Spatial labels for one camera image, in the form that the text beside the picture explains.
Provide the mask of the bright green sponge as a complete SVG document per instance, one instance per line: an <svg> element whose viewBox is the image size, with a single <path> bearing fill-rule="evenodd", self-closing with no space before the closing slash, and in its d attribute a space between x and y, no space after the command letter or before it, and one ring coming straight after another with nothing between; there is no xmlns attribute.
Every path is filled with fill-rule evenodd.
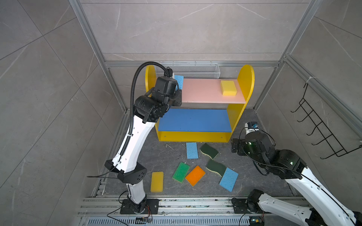
<svg viewBox="0 0 362 226"><path fill-rule="evenodd" d="M190 169L190 166L185 163L180 163L177 167L175 173L173 174L172 178L177 182L182 183Z"/></svg>

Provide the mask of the dark green sponge lower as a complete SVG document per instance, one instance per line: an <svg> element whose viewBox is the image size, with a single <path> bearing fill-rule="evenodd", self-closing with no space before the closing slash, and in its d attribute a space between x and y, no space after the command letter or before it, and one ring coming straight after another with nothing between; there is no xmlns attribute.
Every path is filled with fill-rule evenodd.
<svg viewBox="0 0 362 226"><path fill-rule="evenodd" d="M206 164L206 168L211 171L211 172L214 172L216 174L218 174L220 177L223 177L224 176L224 173L227 169L226 166L224 166L223 164L221 163L218 163L212 159L210 159L207 164Z"/></svg>

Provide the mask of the metal mesh basket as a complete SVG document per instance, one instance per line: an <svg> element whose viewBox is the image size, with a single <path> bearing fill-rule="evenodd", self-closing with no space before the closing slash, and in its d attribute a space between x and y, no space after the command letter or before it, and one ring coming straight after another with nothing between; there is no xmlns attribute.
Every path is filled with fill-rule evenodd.
<svg viewBox="0 0 362 226"><path fill-rule="evenodd" d="M220 68L218 64L212 63L167 63L164 67L169 67L175 75L183 76L187 79L219 79Z"/></svg>

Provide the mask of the blue sponge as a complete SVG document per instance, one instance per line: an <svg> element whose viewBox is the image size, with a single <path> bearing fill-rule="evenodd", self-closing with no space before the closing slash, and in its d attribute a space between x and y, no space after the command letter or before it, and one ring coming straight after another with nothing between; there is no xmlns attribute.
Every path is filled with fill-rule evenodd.
<svg viewBox="0 0 362 226"><path fill-rule="evenodd" d="M197 143L189 142L186 143L187 159L198 159L198 147Z"/></svg>
<svg viewBox="0 0 362 226"><path fill-rule="evenodd" d="M232 192L238 176L239 176L238 173L231 170L230 168L226 168L226 171L222 176L219 185L224 189L228 190L229 192Z"/></svg>
<svg viewBox="0 0 362 226"><path fill-rule="evenodd" d="M181 75L174 75L173 78L178 82L178 89L183 89L184 77Z"/></svg>

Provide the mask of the aluminium mounting rail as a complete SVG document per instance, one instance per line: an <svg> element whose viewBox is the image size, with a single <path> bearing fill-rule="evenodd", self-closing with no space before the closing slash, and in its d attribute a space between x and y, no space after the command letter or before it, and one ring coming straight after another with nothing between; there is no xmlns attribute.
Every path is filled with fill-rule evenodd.
<svg viewBox="0 0 362 226"><path fill-rule="evenodd" d="M81 226L248 226L292 225L268 212L235 214L230 197L153 197L157 214L120 214L124 197L85 198L77 210Z"/></svg>

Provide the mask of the orange sponge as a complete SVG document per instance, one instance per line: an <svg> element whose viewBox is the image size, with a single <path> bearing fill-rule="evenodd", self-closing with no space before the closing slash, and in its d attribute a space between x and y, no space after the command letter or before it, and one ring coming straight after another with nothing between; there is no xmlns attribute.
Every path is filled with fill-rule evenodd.
<svg viewBox="0 0 362 226"><path fill-rule="evenodd" d="M185 179L191 184L191 186L195 186L204 177L205 174L205 171L200 166L196 166L185 177Z"/></svg>

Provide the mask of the dark green sponge upper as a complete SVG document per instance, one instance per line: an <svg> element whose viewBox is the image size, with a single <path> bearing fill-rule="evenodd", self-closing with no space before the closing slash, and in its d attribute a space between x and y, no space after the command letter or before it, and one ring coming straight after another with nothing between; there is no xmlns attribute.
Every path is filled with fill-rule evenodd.
<svg viewBox="0 0 362 226"><path fill-rule="evenodd" d="M209 156L212 160L215 159L219 154L215 148L211 147L207 143L201 146L200 151L202 154Z"/></svg>

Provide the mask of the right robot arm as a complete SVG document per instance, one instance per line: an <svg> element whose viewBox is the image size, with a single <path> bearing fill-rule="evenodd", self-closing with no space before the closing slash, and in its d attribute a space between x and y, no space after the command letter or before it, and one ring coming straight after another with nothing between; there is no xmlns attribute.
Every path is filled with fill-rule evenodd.
<svg viewBox="0 0 362 226"><path fill-rule="evenodd" d="M314 176L306 163L293 151L275 149L263 131L247 131L244 139L232 139L232 152L253 161L264 175L273 174L295 188L310 204L303 207L254 189L244 206L248 213L272 213L300 226L360 226L362 214L338 201Z"/></svg>

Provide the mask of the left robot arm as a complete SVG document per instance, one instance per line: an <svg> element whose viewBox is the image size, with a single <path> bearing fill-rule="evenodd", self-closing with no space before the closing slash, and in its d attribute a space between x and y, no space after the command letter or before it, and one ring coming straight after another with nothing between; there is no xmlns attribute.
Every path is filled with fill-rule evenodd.
<svg viewBox="0 0 362 226"><path fill-rule="evenodd" d="M158 119L172 106L182 105L183 80L179 75L161 76L154 87L135 100L128 133L115 157L105 162L105 167L126 184L128 204L135 213L143 213L147 203L143 186L147 169L138 162L140 151Z"/></svg>

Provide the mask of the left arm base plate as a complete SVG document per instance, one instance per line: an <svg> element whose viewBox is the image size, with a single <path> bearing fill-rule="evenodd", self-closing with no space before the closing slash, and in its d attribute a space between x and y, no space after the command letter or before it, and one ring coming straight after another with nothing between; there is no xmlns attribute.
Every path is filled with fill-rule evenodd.
<svg viewBox="0 0 362 226"><path fill-rule="evenodd" d="M135 204L130 199L123 199L120 214L157 214L159 199L144 199L139 204Z"/></svg>

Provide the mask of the yellow sponge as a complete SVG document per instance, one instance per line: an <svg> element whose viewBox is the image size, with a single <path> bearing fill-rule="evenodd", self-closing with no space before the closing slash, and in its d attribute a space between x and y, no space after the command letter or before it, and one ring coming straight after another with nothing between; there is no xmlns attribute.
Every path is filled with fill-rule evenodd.
<svg viewBox="0 0 362 226"><path fill-rule="evenodd" d="M222 80L221 83L221 91L223 96L236 96L237 88L235 82L232 80Z"/></svg>
<svg viewBox="0 0 362 226"><path fill-rule="evenodd" d="M150 191L152 193L161 193L164 188L164 173L162 171L153 172L151 177Z"/></svg>

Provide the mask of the yellow shelf pink blue boards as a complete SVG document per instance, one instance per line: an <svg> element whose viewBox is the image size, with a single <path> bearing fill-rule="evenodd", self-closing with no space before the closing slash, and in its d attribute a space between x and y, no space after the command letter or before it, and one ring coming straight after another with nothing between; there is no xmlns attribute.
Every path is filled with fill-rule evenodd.
<svg viewBox="0 0 362 226"><path fill-rule="evenodd" d="M158 120L155 130L162 142L221 142L230 141L255 86L252 66L244 65L231 83L234 96L222 92L222 79L186 78L180 88L183 104L227 104L225 109L189 109L171 107Z"/></svg>

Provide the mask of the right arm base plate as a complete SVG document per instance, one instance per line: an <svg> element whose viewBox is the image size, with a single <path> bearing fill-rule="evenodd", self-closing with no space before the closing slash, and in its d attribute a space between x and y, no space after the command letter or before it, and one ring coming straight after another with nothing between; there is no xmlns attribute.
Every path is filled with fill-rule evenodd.
<svg viewBox="0 0 362 226"><path fill-rule="evenodd" d="M262 209L258 205L258 200L252 198L232 198L232 207L235 214L261 214Z"/></svg>

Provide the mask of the dark green sponge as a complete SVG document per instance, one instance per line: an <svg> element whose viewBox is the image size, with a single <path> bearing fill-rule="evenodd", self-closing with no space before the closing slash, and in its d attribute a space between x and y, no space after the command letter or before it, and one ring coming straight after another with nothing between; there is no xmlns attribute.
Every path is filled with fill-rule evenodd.
<svg viewBox="0 0 362 226"><path fill-rule="evenodd" d="M206 168L211 171L211 172L214 172L216 174L218 174L220 177L223 177L224 176L224 173L227 169L226 166L224 166L223 164L221 163L218 163L212 159L210 159L207 164L206 164Z"/></svg>
<svg viewBox="0 0 362 226"><path fill-rule="evenodd" d="M215 148L211 147L207 143L201 146L200 151L202 154L209 156L212 160L215 159L219 154Z"/></svg>

